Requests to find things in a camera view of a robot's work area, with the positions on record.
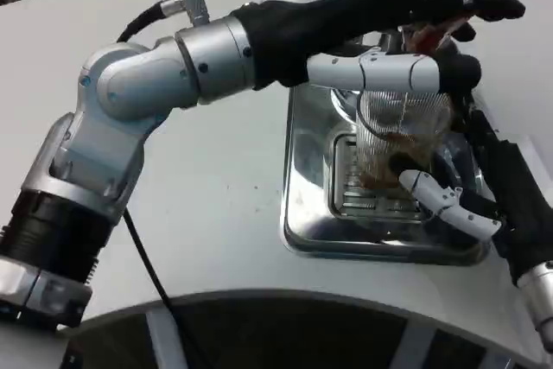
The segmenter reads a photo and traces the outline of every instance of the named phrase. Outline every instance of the white table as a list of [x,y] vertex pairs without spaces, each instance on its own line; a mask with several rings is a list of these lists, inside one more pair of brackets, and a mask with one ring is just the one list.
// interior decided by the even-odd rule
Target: white table
[[[26,0],[0,8],[0,223],[10,220],[17,190],[51,123],[74,109],[81,64],[154,1]],[[247,1],[207,5],[217,17]],[[541,137],[541,151],[553,166],[547,136],[551,41],[544,36],[553,24],[547,10],[553,0],[522,1],[528,6],[523,20],[476,23],[473,48],[483,62],[487,103],[508,102],[495,118],[499,126]],[[187,24],[184,16],[159,22],[136,41],[151,46]],[[257,290],[339,296],[424,316],[523,362],[545,362],[521,298],[495,255],[456,268],[315,259],[289,251],[279,234],[287,104],[287,91],[273,85],[175,111],[147,143],[130,210],[169,294],[183,300]],[[521,115],[524,107],[528,111]],[[102,251],[92,287],[90,325],[158,301],[124,226]]]

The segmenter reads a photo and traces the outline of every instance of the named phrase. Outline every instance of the glass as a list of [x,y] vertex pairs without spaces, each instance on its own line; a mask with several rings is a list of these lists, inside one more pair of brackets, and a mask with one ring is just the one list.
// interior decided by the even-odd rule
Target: glass
[[403,152],[428,168],[453,110],[447,94],[365,91],[357,104],[357,161],[365,188],[396,188],[390,157]]

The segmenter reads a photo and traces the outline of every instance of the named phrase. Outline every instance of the metal connector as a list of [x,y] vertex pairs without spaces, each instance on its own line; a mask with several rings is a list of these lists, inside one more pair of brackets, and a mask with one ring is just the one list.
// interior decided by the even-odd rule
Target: metal connector
[[209,23],[206,0],[182,0],[182,2],[193,26],[201,26]]
[[209,23],[206,0],[163,0],[161,6],[165,17],[186,11],[193,26]]
[[163,0],[161,6],[165,17],[176,15],[185,10],[184,0]]

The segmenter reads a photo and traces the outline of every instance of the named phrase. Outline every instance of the metal drip tray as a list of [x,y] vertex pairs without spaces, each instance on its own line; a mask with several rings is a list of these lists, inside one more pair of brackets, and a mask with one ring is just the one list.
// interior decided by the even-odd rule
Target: metal drip tray
[[425,219],[418,202],[402,189],[366,189],[361,186],[355,135],[343,134],[334,140],[329,204],[344,219],[399,220],[420,224]]
[[[290,91],[283,235],[294,251],[327,258],[366,258],[469,265],[484,245],[438,219],[401,188],[362,188],[355,125],[336,111],[326,88]],[[462,136],[447,134],[438,169],[454,186],[479,190],[479,172]]]

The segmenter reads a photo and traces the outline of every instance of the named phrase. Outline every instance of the metal grate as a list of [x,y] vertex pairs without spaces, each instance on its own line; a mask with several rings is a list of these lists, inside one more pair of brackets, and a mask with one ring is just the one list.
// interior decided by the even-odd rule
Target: metal grate
[[377,219],[421,223],[426,215],[418,202],[401,188],[367,189],[361,185],[357,165],[355,135],[344,134],[334,140],[330,175],[331,211],[348,219]]

